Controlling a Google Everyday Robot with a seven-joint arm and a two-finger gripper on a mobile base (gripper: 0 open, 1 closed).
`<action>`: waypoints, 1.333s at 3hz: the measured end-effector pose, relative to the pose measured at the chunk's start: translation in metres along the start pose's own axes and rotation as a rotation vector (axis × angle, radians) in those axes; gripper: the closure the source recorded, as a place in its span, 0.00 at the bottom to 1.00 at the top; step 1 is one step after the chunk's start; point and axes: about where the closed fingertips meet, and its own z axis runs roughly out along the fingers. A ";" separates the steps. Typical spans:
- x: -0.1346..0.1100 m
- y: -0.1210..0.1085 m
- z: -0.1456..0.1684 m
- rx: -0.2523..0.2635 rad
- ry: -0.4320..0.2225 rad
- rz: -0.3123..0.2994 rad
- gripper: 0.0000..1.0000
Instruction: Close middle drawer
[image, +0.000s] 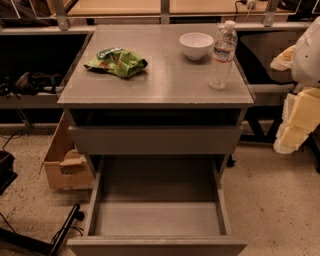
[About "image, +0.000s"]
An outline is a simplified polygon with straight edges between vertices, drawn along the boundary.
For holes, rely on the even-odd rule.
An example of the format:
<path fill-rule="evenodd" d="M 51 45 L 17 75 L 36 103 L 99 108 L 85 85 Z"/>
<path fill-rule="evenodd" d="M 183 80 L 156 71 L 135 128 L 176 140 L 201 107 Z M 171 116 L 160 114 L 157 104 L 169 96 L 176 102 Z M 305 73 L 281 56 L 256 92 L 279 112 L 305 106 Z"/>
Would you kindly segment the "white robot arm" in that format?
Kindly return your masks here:
<path fill-rule="evenodd" d="M 276 152 L 290 154 L 320 125 L 320 17 L 295 45 L 275 57 L 270 67 L 290 69 L 297 83 L 284 101 L 282 123 L 273 144 Z"/>

